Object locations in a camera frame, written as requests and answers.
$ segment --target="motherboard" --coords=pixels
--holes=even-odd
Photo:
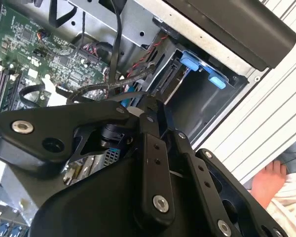
[[[54,87],[66,92],[101,83],[108,73],[108,66],[101,58],[84,49],[71,57],[55,57],[37,37],[39,32],[48,34],[44,42],[55,53],[66,55],[75,46],[46,32],[36,22],[28,19],[0,2],[0,112],[28,108],[20,100],[19,92],[31,85],[50,81]],[[26,99],[40,107],[61,105],[59,97],[51,101],[53,91],[29,93]],[[92,91],[86,97],[101,100],[105,91]]]

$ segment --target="black cable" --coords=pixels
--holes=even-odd
[[[26,106],[29,106],[31,108],[39,108],[40,106],[33,102],[30,101],[28,99],[25,98],[25,96],[27,94],[30,94],[32,92],[36,92],[36,91],[42,91],[45,90],[45,84],[39,84],[39,85],[30,85],[27,86],[25,88],[23,88],[20,92],[19,92],[19,96],[20,96],[20,100],[23,104],[25,104]]]
[[[116,81],[116,72],[117,72],[117,65],[118,65],[118,59],[119,59],[119,49],[120,49],[120,43],[121,43],[121,39],[122,39],[122,22],[120,19],[120,14],[117,9],[115,1],[111,0],[111,3],[113,5],[114,12],[115,12],[116,18],[117,18],[117,34],[116,34],[115,41],[114,41],[111,64],[110,64],[109,83],[113,83]]]
[[[287,163],[289,163],[289,162],[291,162],[291,161],[293,161],[293,160],[296,160],[296,158],[291,159],[291,160],[289,160],[288,162],[285,162],[285,163],[283,163],[283,164],[287,164]]]
[[[100,83],[96,85],[83,86],[68,97],[67,104],[72,104],[77,97],[82,96],[88,93],[89,91],[101,90],[101,89],[115,89],[123,85],[134,83],[140,79],[147,77],[149,74],[152,74],[155,71],[155,68],[156,68],[155,65],[151,65],[149,68],[143,70],[138,75],[135,75],[135,76],[129,77],[128,79],[120,80],[114,83]]]
[[[66,97],[66,98],[68,98],[69,96],[72,95],[72,92],[62,90],[59,87],[56,87],[56,93],[61,95],[61,96]],[[80,103],[89,103],[89,102],[94,102],[95,100],[92,100],[92,99],[89,99],[89,98],[86,98],[86,97],[83,97],[83,96],[79,96],[79,97],[76,98],[76,101],[78,101]]]
[[[57,54],[57,53],[55,53],[53,50],[51,50],[51,49],[46,45],[46,43],[43,41],[43,38],[40,37],[39,35],[38,35],[38,40],[39,40],[39,42],[40,42],[41,44],[44,45],[44,47],[47,49],[47,51],[48,51],[51,55],[53,55],[54,57],[70,57],[70,56],[72,56],[72,55],[75,55],[75,54],[81,49],[81,47],[82,47],[82,45],[83,45],[83,41],[84,41],[84,35],[85,35],[85,12],[83,12],[83,14],[82,14],[82,33],[81,33],[81,42],[80,42],[79,46],[76,47],[76,48],[75,48],[70,54],[66,54],[66,55],[63,55],[63,54]]]

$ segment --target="metal panel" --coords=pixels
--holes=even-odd
[[[250,72],[252,67],[247,62],[162,0],[135,1],[237,74],[245,76]]]
[[[267,1],[296,32],[296,1]],[[202,144],[245,183],[296,141],[296,45]]]
[[[99,1],[69,0],[91,16],[117,31],[116,15]],[[128,0],[121,13],[123,36],[137,46],[150,45],[160,29],[152,22],[153,15],[133,0]]]

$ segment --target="screw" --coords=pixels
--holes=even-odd
[[[225,221],[219,220],[217,225],[224,236],[227,236],[227,237],[231,236],[231,229]]]
[[[147,119],[148,119],[150,122],[154,122],[153,118],[150,117],[150,116],[147,116]]]
[[[179,132],[179,137],[181,137],[182,139],[185,139],[186,138],[186,136],[182,132]]]
[[[154,196],[152,202],[154,207],[158,211],[162,213],[166,213],[169,211],[169,203],[163,196],[160,196],[160,195]]]
[[[255,77],[255,79],[254,79],[255,82],[259,82],[260,80],[261,80],[261,77],[259,77],[259,76]]]
[[[133,140],[134,139],[132,137],[128,138],[127,141],[126,141],[126,144],[127,145],[131,144],[133,142]]]
[[[274,231],[278,237],[283,237],[282,233],[278,229],[274,228]]]
[[[207,158],[209,158],[209,159],[213,158],[212,154],[210,154],[209,152],[205,152],[205,155],[206,155]]]
[[[12,124],[13,131],[21,134],[29,134],[34,131],[34,127],[31,123],[26,121],[15,121]]]
[[[122,108],[120,108],[120,107],[117,107],[116,110],[117,110],[118,112],[120,112],[121,114],[125,113],[124,110],[123,110]]]

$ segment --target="electronic chip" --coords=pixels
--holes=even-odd
[[[25,38],[25,39],[27,39],[27,40],[31,40],[31,38],[32,38],[32,33],[29,32],[29,31],[27,31],[27,30],[24,30],[24,31],[23,31],[23,34],[22,34],[22,37]]]
[[[60,58],[60,61],[59,61],[59,63],[62,64],[62,65],[64,65],[64,66],[67,66],[68,62],[69,62],[69,58],[68,57],[61,57]]]

